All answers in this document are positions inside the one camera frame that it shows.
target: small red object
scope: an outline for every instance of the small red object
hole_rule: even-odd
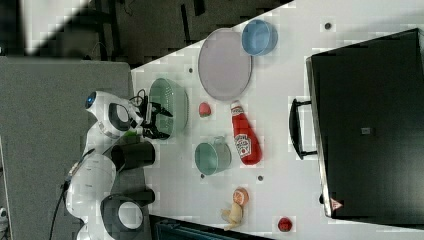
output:
[[[209,106],[209,104],[207,102],[202,102],[199,105],[199,115],[200,117],[208,117],[210,116],[212,113],[211,111],[211,107]]]
[[[234,142],[241,161],[245,165],[257,164],[262,158],[261,146],[239,101],[231,104],[231,114]]]
[[[289,218],[283,217],[280,219],[280,221],[278,222],[278,229],[280,229],[280,231],[282,232],[288,232],[291,230],[293,224],[290,221]]]

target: gray plate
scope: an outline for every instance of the gray plate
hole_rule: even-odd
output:
[[[252,58],[241,46],[241,36],[229,28],[211,33],[199,54],[199,77],[213,98],[237,98],[249,83]]]

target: gray mat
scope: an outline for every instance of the gray mat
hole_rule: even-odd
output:
[[[48,239],[64,176],[95,122],[96,90],[133,95],[126,63],[0,58],[0,136],[13,239]],[[53,239],[75,239],[80,221],[59,208]]]

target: warning label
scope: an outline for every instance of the warning label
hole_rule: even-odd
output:
[[[330,198],[331,201],[331,208],[333,209],[333,211],[336,211],[337,209],[343,207],[343,204],[339,203],[338,201]]]

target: red ketchup bottle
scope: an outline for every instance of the red ketchup bottle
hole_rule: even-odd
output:
[[[245,165],[257,164],[262,158],[261,147],[239,101],[231,104],[231,114],[233,115],[234,142],[241,161]]]

